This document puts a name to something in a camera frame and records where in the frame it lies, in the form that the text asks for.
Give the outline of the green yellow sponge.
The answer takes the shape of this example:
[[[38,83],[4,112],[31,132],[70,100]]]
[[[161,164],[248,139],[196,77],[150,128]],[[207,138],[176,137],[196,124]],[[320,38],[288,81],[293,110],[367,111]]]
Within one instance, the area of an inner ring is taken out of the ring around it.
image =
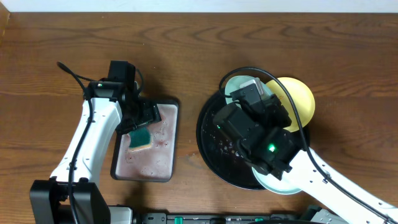
[[[130,151],[140,151],[143,149],[148,149],[152,146],[152,135],[147,128],[137,129],[129,133]]]

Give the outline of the light blue plate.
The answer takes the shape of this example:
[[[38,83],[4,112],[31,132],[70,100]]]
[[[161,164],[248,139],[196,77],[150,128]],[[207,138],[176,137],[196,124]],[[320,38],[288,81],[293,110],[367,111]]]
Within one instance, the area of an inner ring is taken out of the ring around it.
[[[247,75],[238,75],[238,76],[235,76],[235,77],[229,79],[226,84],[226,87],[224,89],[225,95],[229,95],[237,87],[237,82],[239,80],[246,81],[246,80],[250,80],[252,78],[254,78],[254,77],[247,76]],[[232,98],[225,98],[225,101],[226,101],[227,105],[233,102]]]
[[[256,180],[267,190],[280,195],[293,195],[301,192],[298,187],[291,185],[285,180],[279,180],[271,174],[263,175],[252,168],[252,173]]]

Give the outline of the yellow plate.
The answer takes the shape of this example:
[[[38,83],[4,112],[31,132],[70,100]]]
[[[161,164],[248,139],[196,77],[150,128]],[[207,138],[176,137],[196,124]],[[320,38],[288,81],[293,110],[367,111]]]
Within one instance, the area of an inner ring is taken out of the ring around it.
[[[290,77],[280,77],[278,78],[278,80],[285,86],[285,88],[291,95],[298,111],[302,126],[306,126],[313,118],[315,112],[315,99],[313,93],[311,92],[309,87],[306,86],[306,84],[298,79]],[[291,133],[298,131],[299,126],[297,124],[292,105],[290,104],[290,101],[287,98],[285,92],[274,80],[267,82],[266,86],[269,87],[274,94],[276,94],[276,96],[282,103],[282,106],[287,110],[289,114],[289,118],[291,119],[292,123],[285,129],[290,131]]]

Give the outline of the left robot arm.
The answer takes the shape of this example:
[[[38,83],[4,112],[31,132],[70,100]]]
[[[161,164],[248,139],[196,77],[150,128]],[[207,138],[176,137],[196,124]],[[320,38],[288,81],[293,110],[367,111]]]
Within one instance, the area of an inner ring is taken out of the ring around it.
[[[129,207],[109,206],[98,188],[113,134],[121,137],[161,120],[157,103],[135,83],[91,81],[80,122],[63,159],[47,180],[35,180],[30,202],[36,223],[132,223]]]

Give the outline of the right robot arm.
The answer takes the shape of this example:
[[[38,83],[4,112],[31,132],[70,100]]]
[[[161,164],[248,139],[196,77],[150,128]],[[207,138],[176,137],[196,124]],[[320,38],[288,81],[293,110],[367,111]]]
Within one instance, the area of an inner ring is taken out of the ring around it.
[[[397,207],[375,197],[298,141],[280,100],[240,97],[222,107],[214,125],[234,142],[259,183],[279,192],[287,184],[306,192],[348,223],[397,223]]]

